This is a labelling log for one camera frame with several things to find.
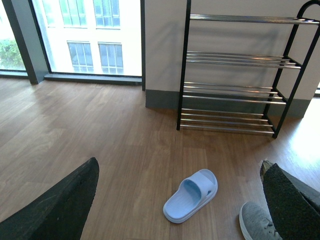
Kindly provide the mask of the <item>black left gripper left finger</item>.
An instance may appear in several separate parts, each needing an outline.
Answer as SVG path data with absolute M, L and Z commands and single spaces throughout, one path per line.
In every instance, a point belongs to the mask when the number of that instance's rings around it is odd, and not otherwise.
M 90 158 L 30 204 L 0 223 L 2 240 L 79 240 L 100 168 Z

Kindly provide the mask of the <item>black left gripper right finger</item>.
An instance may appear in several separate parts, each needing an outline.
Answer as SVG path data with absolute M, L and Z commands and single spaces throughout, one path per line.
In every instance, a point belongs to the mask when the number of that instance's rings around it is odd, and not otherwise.
M 260 178 L 273 224 L 284 240 L 320 238 L 320 192 L 264 160 Z

